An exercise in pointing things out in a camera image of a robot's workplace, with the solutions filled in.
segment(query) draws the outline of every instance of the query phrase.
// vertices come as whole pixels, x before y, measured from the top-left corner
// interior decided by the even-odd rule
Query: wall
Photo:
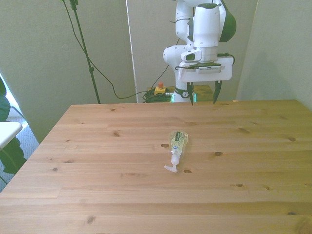
[[[0,73],[42,141],[71,104],[97,103],[86,58],[60,0],[0,5]],[[135,93],[125,0],[79,0],[78,16],[92,61],[118,95]],[[118,100],[110,84],[95,77],[102,103],[135,102]]]
[[[259,0],[237,99],[297,99],[312,110],[312,2]]]
[[[163,51],[178,40],[175,25],[170,22],[175,21],[176,3],[169,0],[127,0],[138,91],[146,91],[151,87],[167,66],[163,61]],[[227,0],[225,3],[236,18],[237,32],[229,42],[220,44],[219,52],[235,55],[236,63],[233,78],[223,83],[219,100],[232,100],[236,97],[257,0]],[[168,68],[160,81],[167,86],[174,86],[175,76],[171,68]],[[214,82],[209,84],[214,89]]]

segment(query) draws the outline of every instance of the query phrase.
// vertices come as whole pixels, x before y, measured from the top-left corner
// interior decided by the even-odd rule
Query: microphone stand
[[[96,96],[97,96],[97,102],[98,102],[98,104],[101,104],[101,102],[99,100],[99,96],[98,96],[98,89],[97,89],[96,81],[95,81],[94,75],[93,75],[94,68],[90,64],[90,59],[89,59],[89,56],[88,56],[87,47],[86,47],[86,44],[84,43],[83,34],[82,34],[81,26],[80,26],[80,23],[79,23],[78,15],[77,15],[77,7],[76,7],[76,5],[78,5],[78,0],[69,0],[69,1],[70,1],[70,5],[72,7],[72,10],[74,11],[75,16],[76,16],[77,25],[78,25],[80,36],[81,36],[81,40],[82,40],[83,50],[84,50],[84,53],[85,53],[86,58],[87,58],[87,62],[88,62],[88,66],[89,66],[89,72],[90,72],[90,75],[91,75],[94,91],[95,91]]]

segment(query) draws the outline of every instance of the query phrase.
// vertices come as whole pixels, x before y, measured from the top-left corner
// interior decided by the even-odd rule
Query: wood knot
[[[279,116],[281,119],[285,119],[288,120],[288,118],[286,118],[285,116]]]
[[[238,129],[241,130],[243,133],[250,134],[250,132],[244,128],[238,128]]]
[[[95,221],[96,217],[95,216],[90,216],[87,220],[87,224],[91,224]]]

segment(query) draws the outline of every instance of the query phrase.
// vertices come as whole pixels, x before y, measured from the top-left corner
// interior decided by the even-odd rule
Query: plastic bottle
[[[173,166],[165,166],[165,168],[171,172],[177,172],[176,166],[179,164],[180,158],[187,144],[188,135],[186,132],[171,132],[169,134],[169,141],[172,153],[171,163]]]

